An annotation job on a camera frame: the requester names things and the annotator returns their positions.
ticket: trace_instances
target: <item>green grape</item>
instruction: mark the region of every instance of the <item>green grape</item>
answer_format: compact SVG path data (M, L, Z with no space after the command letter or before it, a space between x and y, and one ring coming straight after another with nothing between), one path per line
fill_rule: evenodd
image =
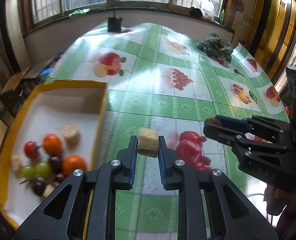
M21 170L21 174L27 180L32 180L36 175L34 166L31 166L31 165L24 166Z
M51 167L47 162L39 162L35 167L35 171L43 178L47 178L52 174Z

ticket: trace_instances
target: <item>white plastic bag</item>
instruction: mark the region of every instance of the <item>white plastic bag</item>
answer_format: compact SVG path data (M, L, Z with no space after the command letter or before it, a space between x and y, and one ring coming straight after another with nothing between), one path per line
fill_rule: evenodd
M215 21L214 18L214 4L211 0L200 0L200 10L202 18L208 21Z

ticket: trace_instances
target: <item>beige chunk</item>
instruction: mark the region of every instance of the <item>beige chunk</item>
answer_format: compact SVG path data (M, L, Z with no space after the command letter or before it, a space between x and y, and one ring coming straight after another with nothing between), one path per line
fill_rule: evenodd
M46 188L44 189L44 192L43 192L43 197L44 198L46 198L46 197L48 197L50 194L51 194L51 192L53 192L54 191L54 186L52 186L51 184L48 184L47 186L46 186Z
M138 137L138 153L156 158L158 156L158 131L149 128L140 128Z
M13 172L17 175L20 176L21 169L22 169L22 160L18 155L14 155L11 157L11 167Z
M76 144L79 141L80 132L74 123L66 124L62 130L62 136L68 144Z

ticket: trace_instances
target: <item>window sill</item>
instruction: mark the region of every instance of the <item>window sill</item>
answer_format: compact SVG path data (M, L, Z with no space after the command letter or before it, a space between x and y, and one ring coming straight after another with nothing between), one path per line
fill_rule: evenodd
M168 13L168 14L178 15L178 16L182 16L182 17L187 17L187 18L190 18L190 19L192 19L194 21L201 21L201 22L204 22L206 24L209 24L209 25L224 29L227 32L230 32L230 33L233 33L233 34L235 33L235 31L233 29L227 28L227 27L225 27L223 25L220 25L220 24L218 24L216 22L210 22L210 21L204 20L202 18L197 19L197 18L194 18L194 17L192 17L192 16L190 16L189 14L186 14L186 13L177 12L175 10L157 8L157 7L149 7L149 8L147 8L147 7L92 8L92 9L90 9L90 11L87 14L101 13L101 12L108 12L108 11L119 11L119 10L141 10L141 11L153 11L153 12L160 12L160 13ZM54 18L49 19L50 21L47 21L47 22L44 22L44 23L41 22L39 26L37 26L33 30L29 31L26 35L24 35L24 37L29 35L30 33L34 32L34 31L40 29L40 28L51 25L51 24L53 24L55 22L58 22L58 21L61 21L61 20L69 19L68 14L71 13L72 11L66 12L67 15L65 15L65 16L60 17L60 15L56 15L56 16L54 16Z

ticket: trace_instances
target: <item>orange fruit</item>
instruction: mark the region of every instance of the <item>orange fruit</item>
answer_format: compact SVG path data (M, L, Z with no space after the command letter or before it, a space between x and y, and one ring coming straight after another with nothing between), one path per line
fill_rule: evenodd
M62 153L61 141L54 133L49 133L43 138L43 149L49 155L59 155Z
M65 176L68 176L70 173L77 169L87 171L86 162L79 155L69 155L63 160L61 167Z

